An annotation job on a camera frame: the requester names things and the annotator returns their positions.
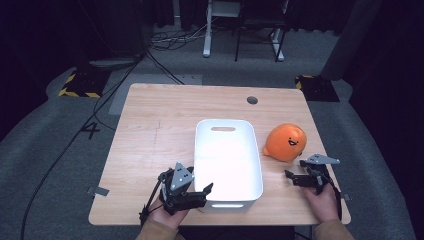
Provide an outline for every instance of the orange ball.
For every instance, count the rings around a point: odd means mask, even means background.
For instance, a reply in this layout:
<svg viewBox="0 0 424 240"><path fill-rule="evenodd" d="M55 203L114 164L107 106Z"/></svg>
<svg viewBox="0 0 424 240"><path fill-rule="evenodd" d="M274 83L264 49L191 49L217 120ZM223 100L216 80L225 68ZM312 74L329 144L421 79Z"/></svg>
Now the orange ball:
<svg viewBox="0 0 424 240"><path fill-rule="evenodd" d="M266 156L292 163L302 154L305 146L305 132L295 124L284 123L269 133L263 152Z"/></svg>

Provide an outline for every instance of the human hand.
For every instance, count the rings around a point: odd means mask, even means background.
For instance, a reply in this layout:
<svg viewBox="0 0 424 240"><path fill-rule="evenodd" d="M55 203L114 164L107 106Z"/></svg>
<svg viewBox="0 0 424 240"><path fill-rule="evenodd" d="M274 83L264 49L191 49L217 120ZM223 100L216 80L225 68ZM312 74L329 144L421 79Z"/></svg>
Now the human hand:
<svg viewBox="0 0 424 240"><path fill-rule="evenodd" d="M150 205L149 211L151 212L149 214L150 219L162 223L170 228L177 229L187 216L189 210L177 211L174 215L170 215L163 208L162 202L159 198L156 198L152 205Z"/></svg>
<svg viewBox="0 0 424 240"><path fill-rule="evenodd" d="M339 219L337 199L331 184L326 184L319 195L315 195L310 188L302 188L302 190L320 223Z"/></svg>

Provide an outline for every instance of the sleeve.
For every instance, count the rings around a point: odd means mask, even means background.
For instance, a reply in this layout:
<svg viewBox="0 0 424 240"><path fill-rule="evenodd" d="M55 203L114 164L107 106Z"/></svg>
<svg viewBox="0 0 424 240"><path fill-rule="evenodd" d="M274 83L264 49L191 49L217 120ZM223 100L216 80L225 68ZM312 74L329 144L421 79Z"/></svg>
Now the sleeve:
<svg viewBox="0 0 424 240"><path fill-rule="evenodd" d="M353 240L353 236L340 220L323 222L315 228L317 240Z"/></svg>
<svg viewBox="0 0 424 240"><path fill-rule="evenodd" d="M179 236L178 230L148 218L136 240L174 240Z"/></svg>

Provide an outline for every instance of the yellow and black tape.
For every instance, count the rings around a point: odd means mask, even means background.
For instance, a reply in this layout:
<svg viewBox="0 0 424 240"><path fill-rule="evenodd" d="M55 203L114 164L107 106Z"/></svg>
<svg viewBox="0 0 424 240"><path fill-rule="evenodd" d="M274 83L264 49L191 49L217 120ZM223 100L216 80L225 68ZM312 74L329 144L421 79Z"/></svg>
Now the yellow and black tape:
<svg viewBox="0 0 424 240"><path fill-rule="evenodd" d="M299 75L294 79L294 83L296 84L296 88L299 90L302 90L302 82L300 81L301 78L315 78L314 76L311 75Z"/></svg>
<svg viewBox="0 0 424 240"><path fill-rule="evenodd" d="M87 90L74 90L76 80L76 72L72 72L72 74L68 77L65 84L62 87L62 90L59 92L59 96L69 96L69 97L92 97L92 98L100 98L101 93L87 91Z"/></svg>

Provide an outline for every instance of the white plastic bin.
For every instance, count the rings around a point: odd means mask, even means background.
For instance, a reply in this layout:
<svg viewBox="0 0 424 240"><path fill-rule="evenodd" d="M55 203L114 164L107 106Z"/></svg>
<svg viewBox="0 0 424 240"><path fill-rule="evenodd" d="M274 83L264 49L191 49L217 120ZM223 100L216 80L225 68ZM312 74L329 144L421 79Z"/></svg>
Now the white plastic bin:
<svg viewBox="0 0 424 240"><path fill-rule="evenodd" d="M198 123L194 188L213 182L202 212L245 212L262 195L261 164L253 126L244 120L205 119Z"/></svg>

